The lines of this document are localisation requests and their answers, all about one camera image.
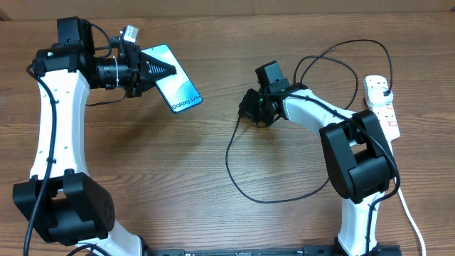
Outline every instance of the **smartphone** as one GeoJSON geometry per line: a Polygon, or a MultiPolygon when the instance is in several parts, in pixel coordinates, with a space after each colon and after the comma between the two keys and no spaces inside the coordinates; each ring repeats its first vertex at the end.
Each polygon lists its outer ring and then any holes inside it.
{"type": "Polygon", "coordinates": [[[159,92],[163,95],[172,112],[179,113],[202,102],[198,90],[167,45],[147,48],[142,50],[142,53],[176,67],[177,73],[175,75],[156,81],[159,92]]]}

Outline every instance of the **wooden surface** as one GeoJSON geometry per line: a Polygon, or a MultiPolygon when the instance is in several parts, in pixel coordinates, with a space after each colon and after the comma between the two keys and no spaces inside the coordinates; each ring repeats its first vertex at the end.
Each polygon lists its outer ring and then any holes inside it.
{"type": "MultiPolygon", "coordinates": [[[[212,18],[131,18],[93,21],[116,35],[140,28],[143,48],[166,43],[204,102],[172,114],[156,89],[140,98],[85,112],[85,157],[93,179],[112,195],[118,221],[154,248],[185,250],[299,247],[332,243],[341,224],[341,198],[329,184],[303,201],[260,205],[243,198],[226,173],[226,146],[247,89],[258,88],[255,68],[277,60],[288,78],[305,55],[335,43],[371,38],[390,50],[395,108],[402,137],[393,143],[402,190],[429,255],[455,251],[455,15],[337,14],[212,18]]],[[[0,255],[20,255],[27,222],[11,199],[27,181],[38,143],[40,97],[25,67],[38,49],[57,41],[54,21],[0,23],[0,255]]],[[[96,44],[104,38],[95,33],[96,44]]],[[[389,76],[387,58],[370,43],[334,50],[363,79],[389,76]]],[[[352,74],[321,61],[304,82],[321,98],[344,107],[352,74]]],[[[93,90],[89,102],[119,97],[93,90]]],[[[361,111],[363,89],[352,110],[361,111]]],[[[239,185],[263,200],[308,193],[326,179],[319,138],[278,121],[256,129],[240,124],[230,153],[239,185]]],[[[419,245],[397,196],[380,206],[377,238],[419,245]]],[[[32,255],[64,255],[35,233],[32,255]]]]}
{"type": "Polygon", "coordinates": [[[167,16],[449,11],[455,0],[1,0],[13,21],[167,16]]]}

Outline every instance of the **tabletop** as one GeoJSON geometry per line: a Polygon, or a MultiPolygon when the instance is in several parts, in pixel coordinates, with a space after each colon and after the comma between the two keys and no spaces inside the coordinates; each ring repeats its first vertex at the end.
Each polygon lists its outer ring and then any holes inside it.
{"type": "MultiPolygon", "coordinates": [[[[306,55],[350,39],[383,43],[392,56],[395,113],[401,137],[393,142],[407,205],[429,255],[455,250],[455,13],[312,14],[92,20],[116,36],[139,28],[142,48],[167,44],[203,96],[173,114],[156,88],[142,97],[88,107],[85,158],[91,177],[112,195],[117,220],[157,249],[215,250],[331,244],[341,226],[341,197],[329,183],[292,203],[261,205],[244,198],[225,167],[225,150],[238,104],[258,89],[255,68],[278,61],[291,78],[306,55]]],[[[55,21],[0,22],[0,255],[20,255],[27,222],[12,201],[15,183],[28,180],[40,119],[36,82],[25,71],[36,51],[57,41],[55,21]]],[[[105,38],[94,32],[95,44],[105,38]]],[[[372,43],[352,43],[330,54],[360,79],[353,111],[366,108],[361,80],[390,79],[387,58],[372,43]]],[[[355,80],[349,70],[320,60],[304,78],[320,98],[344,107],[355,80]]],[[[89,103],[120,91],[91,90],[89,103]]],[[[242,120],[230,151],[239,186],[262,200],[300,196],[327,172],[319,138],[279,120],[257,129],[242,120]]],[[[419,243],[400,200],[381,203],[377,239],[419,255],[419,243]]],[[[32,255],[65,255],[36,233],[32,255]]]]}

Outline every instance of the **power plug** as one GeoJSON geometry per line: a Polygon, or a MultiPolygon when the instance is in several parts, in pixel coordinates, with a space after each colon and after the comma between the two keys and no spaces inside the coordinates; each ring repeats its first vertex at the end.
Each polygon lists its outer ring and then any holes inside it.
{"type": "Polygon", "coordinates": [[[387,80],[380,75],[369,75],[363,80],[363,87],[368,108],[378,117],[385,138],[391,142],[400,137],[397,117],[392,104],[393,92],[384,96],[384,92],[388,90],[387,80]]]}
{"type": "Polygon", "coordinates": [[[384,92],[389,90],[387,79],[380,75],[369,75],[363,80],[363,88],[365,89],[365,99],[369,107],[379,107],[387,103],[392,103],[393,92],[389,95],[384,95],[384,92]]]}

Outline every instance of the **phone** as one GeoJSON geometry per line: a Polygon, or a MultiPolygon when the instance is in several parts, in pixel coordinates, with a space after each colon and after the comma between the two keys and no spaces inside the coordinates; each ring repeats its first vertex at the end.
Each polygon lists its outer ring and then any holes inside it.
{"type": "Polygon", "coordinates": [[[147,48],[142,50],[142,53],[176,67],[177,73],[175,75],[156,81],[159,92],[163,95],[172,112],[182,112],[202,102],[198,90],[167,45],[147,48]]]}

